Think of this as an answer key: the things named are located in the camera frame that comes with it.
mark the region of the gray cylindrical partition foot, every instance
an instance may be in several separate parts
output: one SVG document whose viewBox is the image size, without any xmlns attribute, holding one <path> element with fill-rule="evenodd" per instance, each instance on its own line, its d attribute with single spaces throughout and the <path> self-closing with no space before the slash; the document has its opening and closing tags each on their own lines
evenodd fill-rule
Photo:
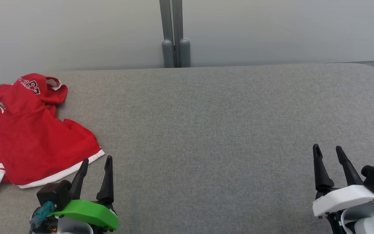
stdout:
<svg viewBox="0 0 374 234">
<path fill-rule="evenodd" d="M 174 68 L 174 47 L 170 40 L 162 42 L 162 55 L 164 56 L 164 67 Z"/>
<path fill-rule="evenodd" d="M 180 68 L 190 67 L 190 41 L 180 40 Z"/>
</svg>

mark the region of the green plastic part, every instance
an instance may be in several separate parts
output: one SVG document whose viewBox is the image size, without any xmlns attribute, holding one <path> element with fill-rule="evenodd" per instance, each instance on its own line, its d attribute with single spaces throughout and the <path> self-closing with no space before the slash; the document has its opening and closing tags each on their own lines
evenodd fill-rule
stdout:
<svg viewBox="0 0 374 234">
<path fill-rule="evenodd" d="M 64 215 L 106 230 L 116 230 L 119 225 L 118 217 L 108 208 L 86 200 L 71 200 L 62 211 L 53 212 L 52 215 Z"/>
</svg>

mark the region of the gray table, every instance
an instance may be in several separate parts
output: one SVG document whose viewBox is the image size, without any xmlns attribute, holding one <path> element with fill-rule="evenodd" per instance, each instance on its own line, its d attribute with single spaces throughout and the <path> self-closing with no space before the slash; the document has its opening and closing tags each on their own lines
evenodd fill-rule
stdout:
<svg viewBox="0 0 374 234">
<path fill-rule="evenodd" d="M 331 233 L 313 216 L 312 146 L 374 165 L 374 68 L 359 64 L 75 71 L 60 118 L 114 159 L 118 233 Z M 82 198 L 100 188 L 105 157 Z M 0 186 L 0 233 L 27 233 L 39 188 Z"/>
</svg>

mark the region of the white partition panel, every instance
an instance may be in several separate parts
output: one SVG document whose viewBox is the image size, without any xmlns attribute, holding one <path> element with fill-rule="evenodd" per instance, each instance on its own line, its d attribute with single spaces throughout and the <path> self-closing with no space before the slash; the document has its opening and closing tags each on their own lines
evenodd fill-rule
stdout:
<svg viewBox="0 0 374 234">
<path fill-rule="evenodd" d="M 184 0 L 192 66 L 374 60 L 372 0 Z"/>
<path fill-rule="evenodd" d="M 0 0 L 0 83 L 32 72 L 163 68 L 159 0 Z"/>
</svg>

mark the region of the gray fabric surface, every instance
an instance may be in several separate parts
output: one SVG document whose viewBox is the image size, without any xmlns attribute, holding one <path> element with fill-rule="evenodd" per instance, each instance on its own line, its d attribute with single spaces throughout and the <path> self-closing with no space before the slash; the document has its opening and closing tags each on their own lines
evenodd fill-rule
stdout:
<svg viewBox="0 0 374 234">
<path fill-rule="evenodd" d="M 331 233 L 313 216 L 312 146 L 337 187 L 341 145 L 374 166 L 374 68 L 359 64 L 75 71 L 60 118 L 113 156 L 117 233 Z M 89 166 L 94 200 L 105 157 Z M 0 233 L 26 233 L 39 188 L 0 186 Z"/>
</svg>

